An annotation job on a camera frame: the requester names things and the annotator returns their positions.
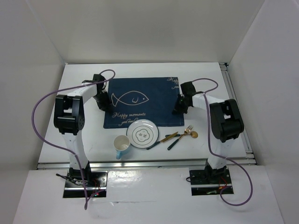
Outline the gold knife green handle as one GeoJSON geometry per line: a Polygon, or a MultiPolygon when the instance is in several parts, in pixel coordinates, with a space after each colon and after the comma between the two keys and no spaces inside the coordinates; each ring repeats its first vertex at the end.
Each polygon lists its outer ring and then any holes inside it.
{"type": "Polygon", "coordinates": [[[168,135],[168,136],[166,136],[164,139],[162,139],[162,140],[160,140],[160,141],[157,141],[157,142],[154,143],[152,146],[150,146],[150,147],[148,147],[148,148],[146,148],[146,149],[147,149],[147,150],[150,150],[150,149],[152,149],[153,147],[155,147],[156,145],[158,145],[158,144],[160,144],[160,143],[163,143],[163,142],[166,142],[166,141],[170,140],[171,138],[175,137],[177,134],[178,134],[178,132],[175,132],[175,133],[173,133],[173,134],[171,134],[171,135],[168,135]]]}

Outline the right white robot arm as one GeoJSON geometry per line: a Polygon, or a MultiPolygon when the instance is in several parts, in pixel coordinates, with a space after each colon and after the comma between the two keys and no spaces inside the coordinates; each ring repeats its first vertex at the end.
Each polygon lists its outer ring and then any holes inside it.
{"type": "Polygon", "coordinates": [[[181,84],[180,87],[182,94],[178,94],[172,114],[187,113],[189,107],[207,112],[210,155],[202,178],[209,183],[216,183],[225,174],[226,158],[234,140],[244,131],[237,102],[234,99],[218,99],[205,92],[197,92],[191,81],[181,84]]]}

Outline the white plate green rim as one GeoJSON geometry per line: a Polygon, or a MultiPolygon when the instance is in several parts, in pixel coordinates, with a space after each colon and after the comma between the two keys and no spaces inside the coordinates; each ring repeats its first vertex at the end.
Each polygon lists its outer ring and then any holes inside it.
{"type": "Polygon", "coordinates": [[[130,144],[140,150],[146,150],[157,142],[159,137],[158,127],[150,120],[141,119],[134,121],[128,128],[126,136],[130,144]]]}

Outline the gold spoon green handle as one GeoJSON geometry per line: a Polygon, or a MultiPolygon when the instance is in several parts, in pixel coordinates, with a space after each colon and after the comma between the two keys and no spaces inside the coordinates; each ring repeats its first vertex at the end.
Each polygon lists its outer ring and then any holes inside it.
{"type": "Polygon", "coordinates": [[[197,138],[198,137],[198,133],[196,132],[196,131],[191,131],[190,133],[188,133],[188,134],[183,134],[183,135],[186,135],[186,136],[191,136],[192,138],[197,138]]]}

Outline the blue fish placemat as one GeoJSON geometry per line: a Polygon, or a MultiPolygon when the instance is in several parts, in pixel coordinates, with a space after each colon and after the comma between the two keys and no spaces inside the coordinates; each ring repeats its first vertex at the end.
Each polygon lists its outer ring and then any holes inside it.
{"type": "Polygon", "coordinates": [[[179,90],[177,77],[116,78],[108,84],[111,112],[105,113],[105,129],[127,128],[141,119],[156,126],[184,126],[182,114],[172,114],[179,90]]]}

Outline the blue white mug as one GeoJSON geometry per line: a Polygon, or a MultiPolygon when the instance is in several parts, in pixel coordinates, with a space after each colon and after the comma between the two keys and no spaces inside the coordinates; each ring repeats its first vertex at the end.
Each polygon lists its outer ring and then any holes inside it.
{"type": "Polygon", "coordinates": [[[116,150],[116,159],[119,160],[130,149],[130,140],[126,135],[119,135],[114,139],[114,148],[116,150]]]}

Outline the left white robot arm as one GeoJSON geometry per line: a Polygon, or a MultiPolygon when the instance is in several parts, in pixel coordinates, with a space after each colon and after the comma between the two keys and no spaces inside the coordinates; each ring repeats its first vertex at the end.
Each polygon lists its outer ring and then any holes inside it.
{"type": "Polygon", "coordinates": [[[102,74],[94,74],[92,80],[83,81],[82,88],[67,95],[57,95],[55,100],[54,126],[62,134],[66,148],[71,151],[68,179],[76,180],[81,186],[89,185],[93,178],[82,140],[84,103],[93,98],[100,110],[112,111],[112,102],[103,83],[105,80],[102,74]]]}

